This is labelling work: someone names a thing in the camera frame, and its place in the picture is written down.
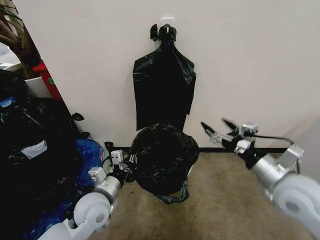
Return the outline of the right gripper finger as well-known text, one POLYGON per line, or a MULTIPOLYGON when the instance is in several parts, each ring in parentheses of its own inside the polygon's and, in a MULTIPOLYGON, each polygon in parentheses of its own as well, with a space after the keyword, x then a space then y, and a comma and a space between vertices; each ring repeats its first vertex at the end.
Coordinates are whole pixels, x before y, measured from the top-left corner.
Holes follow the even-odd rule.
POLYGON ((221 120, 230 129, 230 132, 226 134, 227 136, 232 136, 232 137, 241 136, 240 128, 236 123, 224 117, 222 117, 221 120))
POLYGON ((232 142, 232 136, 218 133, 203 121, 200 124, 212 143, 224 146, 232 142))

